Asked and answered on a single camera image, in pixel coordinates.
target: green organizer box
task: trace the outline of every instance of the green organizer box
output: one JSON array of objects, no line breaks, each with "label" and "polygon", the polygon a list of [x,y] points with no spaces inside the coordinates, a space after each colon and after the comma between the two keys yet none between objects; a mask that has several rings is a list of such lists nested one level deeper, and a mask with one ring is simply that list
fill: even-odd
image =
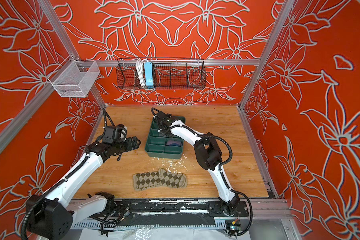
[{"label": "green organizer box", "polygon": [[[182,122],[185,123],[185,118],[181,116],[176,116]],[[180,141],[182,143],[181,147],[178,146],[166,146],[169,140]],[[149,134],[147,138],[147,143],[145,144],[145,151],[150,157],[160,157],[160,158],[170,158],[170,159],[180,159],[183,154],[183,144],[184,140],[181,137],[164,137],[161,136],[158,132],[158,125],[155,119],[152,120],[151,128],[149,129]]]}]

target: wooden table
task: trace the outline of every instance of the wooden table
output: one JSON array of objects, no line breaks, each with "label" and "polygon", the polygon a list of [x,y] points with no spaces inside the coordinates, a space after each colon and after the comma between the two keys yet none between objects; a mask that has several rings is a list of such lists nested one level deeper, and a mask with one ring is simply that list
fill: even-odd
[{"label": "wooden table", "polygon": [[[116,198],[209,198],[218,197],[215,184],[209,173],[198,165],[193,146],[184,142],[183,156],[179,160],[152,158],[144,151],[152,122],[151,106],[112,106],[107,112],[115,125],[128,127],[127,137],[136,136],[141,141],[138,150],[123,153],[108,159],[77,191],[75,198],[87,198],[104,191]],[[155,106],[164,113],[184,116],[186,124],[199,132],[211,132],[225,139],[233,150],[233,158],[224,166],[232,187],[248,197],[268,197],[263,179],[254,159],[248,139],[235,106]],[[96,136],[103,132],[104,121]],[[223,152],[223,161],[228,158],[226,146],[218,141]],[[157,171],[160,168],[187,175],[188,185],[184,189],[156,187],[135,191],[132,175]]]}]

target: red floral wallpaper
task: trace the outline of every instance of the red floral wallpaper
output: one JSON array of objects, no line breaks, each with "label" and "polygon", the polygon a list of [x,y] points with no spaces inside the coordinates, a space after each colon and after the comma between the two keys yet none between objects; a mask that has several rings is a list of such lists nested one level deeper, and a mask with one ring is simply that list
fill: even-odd
[{"label": "red floral wallpaper", "polygon": [[[171,56],[259,58],[281,0],[91,1],[51,0],[84,60]],[[113,67],[96,86],[108,104],[239,103],[254,66],[207,68],[204,90],[121,90]]]},{"label": "red floral wallpaper", "polygon": [[[68,56],[34,0],[0,0],[0,132]],[[0,155],[0,240],[20,239],[25,201],[79,159],[101,109],[94,97],[56,92]]]},{"label": "red floral wallpaper", "polygon": [[245,113],[304,239],[360,239],[360,0],[297,0]]}]

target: coiled white cord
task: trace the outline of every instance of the coiled white cord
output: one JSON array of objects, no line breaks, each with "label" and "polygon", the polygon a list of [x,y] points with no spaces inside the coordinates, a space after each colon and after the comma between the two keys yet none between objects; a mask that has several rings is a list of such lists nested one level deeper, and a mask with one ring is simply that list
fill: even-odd
[{"label": "coiled white cord", "polygon": [[148,62],[148,60],[146,60],[146,59],[136,60],[136,70],[137,70],[137,74],[139,75],[139,80],[140,80],[141,86],[145,86],[145,79],[144,79],[144,75],[143,75],[143,61]]}]

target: black wire basket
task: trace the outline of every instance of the black wire basket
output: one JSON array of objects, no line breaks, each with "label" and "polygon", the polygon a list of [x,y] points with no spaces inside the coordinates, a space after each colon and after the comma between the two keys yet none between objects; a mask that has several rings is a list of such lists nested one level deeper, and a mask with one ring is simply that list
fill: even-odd
[{"label": "black wire basket", "polygon": [[[142,86],[136,60],[152,63],[153,86]],[[203,59],[195,58],[119,58],[117,86],[121,89],[203,89],[206,73]]]}]

